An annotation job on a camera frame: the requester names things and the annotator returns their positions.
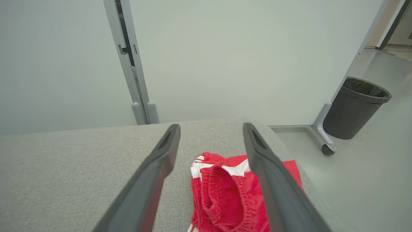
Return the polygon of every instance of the rolling whiteboard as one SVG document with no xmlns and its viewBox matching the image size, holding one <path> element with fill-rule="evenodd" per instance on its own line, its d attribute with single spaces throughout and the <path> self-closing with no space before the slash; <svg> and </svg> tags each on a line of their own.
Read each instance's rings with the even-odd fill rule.
<svg viewBox="0 0 412 232">
<path fill-rule="evenodd" d="M 0 134 L 136 125 L 103 0 L 0 3 Z"/>
<path fill-rule="evenodd" d="M 313 124 L 380 6 L 381 0 L 130 0 L 161 123 Z"/>
</svg>

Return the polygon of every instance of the gray fabric surface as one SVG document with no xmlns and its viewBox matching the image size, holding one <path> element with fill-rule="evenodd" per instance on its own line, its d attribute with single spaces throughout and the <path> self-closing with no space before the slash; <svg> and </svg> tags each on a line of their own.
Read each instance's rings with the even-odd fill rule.
<svg viewBox="0 0 412 232">
<path fill-rule="evenodd" d="M 242 121 L 179 123 L 181 139 L 166 178 L 154 231 L 186 231 L 193 213 L 190 166 L 202 152 L 245 154 Z M 1 231 L 91 230 L 170 123 L 0 137 Z M 267 126 L 254 123 L 281 160 L 293 157 Z M 342 227 L 301 169 L 308 197 L 334 231 Z"/>
</svg>

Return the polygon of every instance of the caster wheel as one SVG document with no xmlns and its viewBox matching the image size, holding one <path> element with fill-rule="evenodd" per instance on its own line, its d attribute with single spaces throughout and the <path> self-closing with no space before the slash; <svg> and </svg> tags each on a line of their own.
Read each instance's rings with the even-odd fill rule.
<svg viewBox="0 0 412 232">
<path fill-rule="evenodd" d="M 324 145 L 322 146 L 322 153 L 323 153 L 324 155 L 326 155 L 326 156 L 331 156 L 331 155 L 333 155 L 335 152 L 332 151 L 331 149 L 329 149 L 329 147 L 326 146 L 326 144 L 324 144 Z"/>
</svg>

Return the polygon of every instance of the trash can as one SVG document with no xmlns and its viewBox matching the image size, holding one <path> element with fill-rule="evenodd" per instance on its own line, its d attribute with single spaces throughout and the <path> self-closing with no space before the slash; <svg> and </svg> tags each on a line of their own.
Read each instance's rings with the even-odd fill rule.
<svg viewBox="0 0 412 232">
<path fill-rule="evenodd" d="M 346 78 L 323 122 L 326 133 L 349 140 L 392 95 L 384 88 L 355 77 Z"/>
</svg>

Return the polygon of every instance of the red garment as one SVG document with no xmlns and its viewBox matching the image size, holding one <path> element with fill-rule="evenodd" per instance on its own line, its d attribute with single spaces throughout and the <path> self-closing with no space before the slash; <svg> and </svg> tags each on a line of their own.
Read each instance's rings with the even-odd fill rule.
<svg viewBox="0 0 412 232">
<path fill-rule="evenodd" d="M 294 160 L 283 162 L 302 188 Z M 192 167 L 193 216 L 188 232 L 270 231 L 260 183 L 246 155 L 203 153 Z"/>
</svg>

